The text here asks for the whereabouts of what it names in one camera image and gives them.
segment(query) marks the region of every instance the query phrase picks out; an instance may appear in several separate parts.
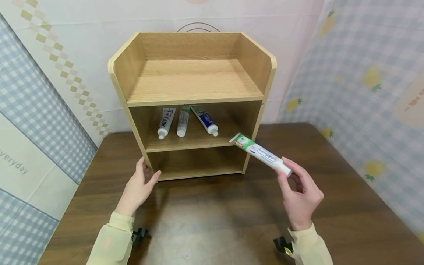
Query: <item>green toothpaste tube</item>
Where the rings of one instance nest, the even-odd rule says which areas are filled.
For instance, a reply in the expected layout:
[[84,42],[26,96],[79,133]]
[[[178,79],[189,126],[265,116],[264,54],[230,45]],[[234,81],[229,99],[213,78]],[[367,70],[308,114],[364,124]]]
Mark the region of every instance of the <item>green toothpaste tube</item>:
[[287,177],[291,175],[292,170],[284,165],[284,161],[281,158],[272,154],[270,151],[266,150],[259,144],[256,144],[254,141],[250,140],[243,134],[236,134],[236,136],[234,136],[229,142],[253,155],[274,170],[280,168],[287,175]]

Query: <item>black clamp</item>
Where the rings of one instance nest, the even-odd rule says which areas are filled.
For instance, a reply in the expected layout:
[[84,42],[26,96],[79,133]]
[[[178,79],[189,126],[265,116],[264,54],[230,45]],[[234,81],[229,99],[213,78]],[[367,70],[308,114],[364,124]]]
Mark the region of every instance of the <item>black clamp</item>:
[[291,242],[287,243],[284,237],[276,238],[273,241],[278,252],[286,253],[286,250],[284,248],[288,248],[291,251],[291,253],[293,253],[293,244]]
[[147,237],[148,232],[149,232],[149,230],[144,229],[144,228],[138,228],[137,231],[133,231],[133,234],[131,236],[131,240],[132,240],[133,244],[143,243],[143,240]]

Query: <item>blue toothpaste tube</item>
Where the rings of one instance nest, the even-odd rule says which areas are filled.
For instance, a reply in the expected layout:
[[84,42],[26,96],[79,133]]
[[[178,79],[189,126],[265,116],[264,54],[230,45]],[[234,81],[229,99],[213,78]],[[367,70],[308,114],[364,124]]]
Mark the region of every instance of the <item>blue toothpaste tube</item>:
[[196,117],[199,119],[205,130],[213,136],[218,136],[218,126],[209,116],[209,114],[200,105],[190,105]]

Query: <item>yellow sleeve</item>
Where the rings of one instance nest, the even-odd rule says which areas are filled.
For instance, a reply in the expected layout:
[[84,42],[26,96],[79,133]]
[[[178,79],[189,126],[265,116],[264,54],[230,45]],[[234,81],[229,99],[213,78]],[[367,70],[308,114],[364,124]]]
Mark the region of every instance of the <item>yellow sleeve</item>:
[[291,231],[293,253],[286,253],[294,258],[296,265],[333,265],[324,240],[317,234],[315,225],[303,231]]
[[134,217],[113,212],[97,236],[87,265],[127,264],[131,254]]

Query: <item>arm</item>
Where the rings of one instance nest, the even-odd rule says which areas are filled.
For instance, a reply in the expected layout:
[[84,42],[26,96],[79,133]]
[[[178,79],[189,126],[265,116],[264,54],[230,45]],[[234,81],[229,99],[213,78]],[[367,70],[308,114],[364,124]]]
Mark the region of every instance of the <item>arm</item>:
[[156,172],[148,183],[145,182],[144,158],[136,165],[136,171],[125,186],[121,199],[112,213],[109,223],[104,225],[97,236],[87,265],[127,264],[132,249],[132,232],[135,211],[152,192],[161,171]]
[[284,207],[292,225],[289,232],[293,237],[293,252],[286,249],[286,253],[294,258],[296,265],[333,265],[327,246],[317,234],[311,219],[324,194],[305,169],[289,159],[283,160],[293,170],[290,178],[296,183],[296,191],[293,191],[284,172],[277,170]]

